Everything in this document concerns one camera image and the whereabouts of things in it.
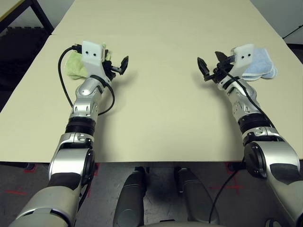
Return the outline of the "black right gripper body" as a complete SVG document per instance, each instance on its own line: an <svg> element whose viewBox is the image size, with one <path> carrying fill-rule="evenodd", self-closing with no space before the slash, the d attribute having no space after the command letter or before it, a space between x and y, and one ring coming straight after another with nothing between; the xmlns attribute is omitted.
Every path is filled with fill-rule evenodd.
<svg viewBox="0 0 303 227"><path fill-rule="evenodd" d="M210 75L209 73L205 76L205 81L212 80L214 83L219 83L223 80L227 73L231 71L233 65L231 64L230 60L224 60L217 63L217 67L213 70L213 74Z"/></svg>

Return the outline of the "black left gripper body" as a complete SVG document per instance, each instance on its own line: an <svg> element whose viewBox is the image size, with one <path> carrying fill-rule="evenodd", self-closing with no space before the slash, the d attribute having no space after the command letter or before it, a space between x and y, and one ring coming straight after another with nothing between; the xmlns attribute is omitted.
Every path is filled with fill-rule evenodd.
<svg viewBox="0 0 303 227"><path fill-rule="evenodd" d="M105 75L110 82L116 77L116 73L119 73L121 75L121 69L119 67L113 66L111 61L104 61L102 63L102 66Z"/></svg>

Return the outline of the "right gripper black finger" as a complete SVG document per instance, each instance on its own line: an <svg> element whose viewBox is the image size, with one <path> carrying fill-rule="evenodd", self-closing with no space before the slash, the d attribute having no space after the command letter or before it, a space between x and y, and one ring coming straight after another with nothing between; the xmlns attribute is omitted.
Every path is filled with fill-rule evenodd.
<svg viewBox="0 0 303 227"><path fill-rule="evenodd" d="M198 64L198 68L201 71L201 73L203 74L204 78L208 78L210 76L210 74L209 74L209 69L208 69L205 61L202 58L197 57L197 64Z"/></svg>
<svg viewBox="0 0 303 227"><path fill-rule="evenodd" d="M223 52L216 51L215 55L220 63L229 63L229 57Z"/></svg>

